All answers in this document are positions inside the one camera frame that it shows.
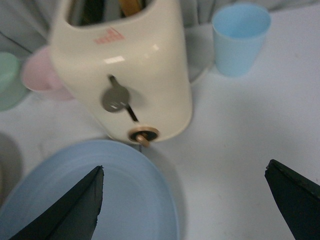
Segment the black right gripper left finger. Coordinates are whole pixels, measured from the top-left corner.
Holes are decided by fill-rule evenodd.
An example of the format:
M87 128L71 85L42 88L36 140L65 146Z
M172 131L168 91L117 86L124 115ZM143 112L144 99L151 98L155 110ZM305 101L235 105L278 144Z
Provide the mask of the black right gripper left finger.
M103 202L104 170L96 166L12 240L90 240Z

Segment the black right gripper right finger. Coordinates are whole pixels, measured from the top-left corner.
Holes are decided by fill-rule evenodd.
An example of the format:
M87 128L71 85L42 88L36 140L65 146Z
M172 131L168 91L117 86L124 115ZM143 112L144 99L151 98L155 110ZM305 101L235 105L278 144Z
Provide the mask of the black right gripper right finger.
M320 238L320 186L272 159L265 179L275 203L296 240Z

